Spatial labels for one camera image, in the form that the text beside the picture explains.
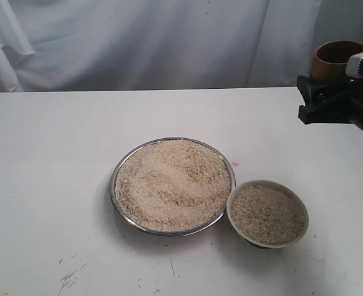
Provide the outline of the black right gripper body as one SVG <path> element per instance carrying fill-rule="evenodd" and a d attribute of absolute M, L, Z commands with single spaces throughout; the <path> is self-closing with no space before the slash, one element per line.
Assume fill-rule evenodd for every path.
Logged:
<path fill-rule="evenodd" d="M 363 79 L 322 88 L 315 98 L 315 122 L 353 124 L 363 131 Z"/>

